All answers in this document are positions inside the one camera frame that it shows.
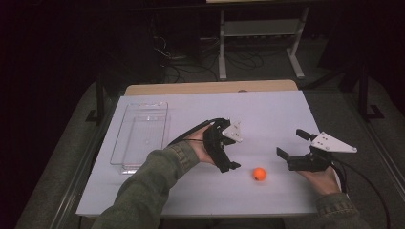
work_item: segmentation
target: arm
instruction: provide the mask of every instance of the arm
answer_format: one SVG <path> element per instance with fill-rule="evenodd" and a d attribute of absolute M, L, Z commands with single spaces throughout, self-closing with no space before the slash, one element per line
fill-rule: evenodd
<path fill-rule="evenodd" d="M 331 167 L 323 172 L 299 171 L 298 173 L 305 177 L 312 187 L 322 195 L 316 200 L 321 228 L 370 228 L 360 217 L 360 213 L 348 196 L 341 193 Z"/>
<path fill-rule="evenodd" d="M 203 139 L 206 128 L 187 138 Z M 158 228 L 169 190 L 200 161 L 213 163 L 201 141 L 181 141 L 150 153 L 122 184 L 114 205 L 98 217 L 93 228 Z"/>

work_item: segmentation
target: table leg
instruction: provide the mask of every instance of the table leg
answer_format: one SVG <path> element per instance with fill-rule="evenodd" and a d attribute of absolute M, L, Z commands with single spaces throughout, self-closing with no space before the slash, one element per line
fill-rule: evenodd
<path fill-rule="evenodd" d="M 221 11 L 221 26 L 220 26 L 220 56 L 219 61 L 219 71 L 220 80 L 226 80 L 226 66 L 225 66 L 225 56 L 224 56 L 224 11 Z"/>
<path fill-rule="evenodd" d="M 294 43 L 292 44 L 291 48 L 287 48 L 287 54 L 288 54 L 289 61 L 291 62 L 292 68 L 295 71 L 295 75 L 299 79 L 303 79 L 305 76 L 304 76 L 300 63 L 298 62 L 298 59 L 295 56 L 295 54 L 297 52 L 298 45 L 301 40 L 301 35 L 303 33 L 305 23 L 307 21 L 308 12 L 309 12 L 309 7 L 305 8 L 303 11 L 303 14 L 301 15 L 300 21 L 297 26 L 297 31 L 295 33 Z"/>

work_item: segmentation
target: small orange ball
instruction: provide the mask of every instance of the small orange ball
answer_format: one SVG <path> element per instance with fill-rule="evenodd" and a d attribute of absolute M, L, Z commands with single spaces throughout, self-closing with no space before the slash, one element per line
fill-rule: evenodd
<path fill-rule="evenodd" d="M 256 168 L 253 170 L 253 178 L 256 180 L 264 180 L 266 178 L 266 170 L 264 168 Z"/>

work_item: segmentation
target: table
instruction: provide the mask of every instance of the table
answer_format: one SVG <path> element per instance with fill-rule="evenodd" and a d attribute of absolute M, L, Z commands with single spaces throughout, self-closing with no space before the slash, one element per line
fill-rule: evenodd
<path fill-rule="evenodd" d="M 159 12 L 173 10 L 237 10 L 237 9 L 262 9 L 262 8 L 284 8 L 284 7 L 311 7 L 321 6 L 335 2 L 336 0 L 259 0 L 259 1 L 215 1 L 215 0 L 192 0 L 192 1 L 146 1 L 143 4 L 139 2 L 108 2 L 95 5 L 85 5 L 85 11 L 93 12 L 113 12 L 113 11 L 131 11 L 131 12 Z"/>
<path fill-rule="evenodd" d="M 164 145 L 214 117 L 239 119 L 244 138 L 224 149 L 242 167 L 221 174 L 212 165 L 198 164 L 172 188 L 164 218 L 285 217 L 316 212 L 316 194 L 276 156 L 276 147 L 301 156 L 309 151 L 309 143 L 296 136 L 295 130 L 315 134 L 319 130 L 293 81 L 268 80 L 129 87 L 117 104 L 77 214 L 98 216 L 113 204 L 120 185 L 129 177 L 110 164 L 126 105 L 163 100 L 169 105 L 170 120 Z M 255 181 L 251 177 L 255 167 L 265 168 L 268 178 Z"/>
<path fill-rule="evenodd" d="M 225 21 L 224 11 L 221 11 L 220 25 L 220 54 L 218 57 L 220 79 L 226 80 L 226 66 L 224 56 L 224 40 L 229 36 L 254 36 L 254 35 L 294 35 L 291 47 L 287 48 L 287 55 L 295 75 L 299 79 L 305 77 L 300 63 L 295 54 L 301 40 L 307 21 L 309 7 L 303 9 L 300 18 L 261 20 L 261 21 Z"/>

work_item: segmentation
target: olive green jacket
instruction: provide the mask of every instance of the olive green jacket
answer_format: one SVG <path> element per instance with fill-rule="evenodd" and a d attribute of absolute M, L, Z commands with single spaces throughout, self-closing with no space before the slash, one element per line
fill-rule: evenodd
<path fill-rule="evenodd" d="M 97 218 L 93 228 L 158 228 L 170 188 L 198 163 L 185 141 L 150 153 L 122 184 L 114 205 Z M 369 228 L 344 194 L 323 196 L 316 207 L 321 228 Z"/>

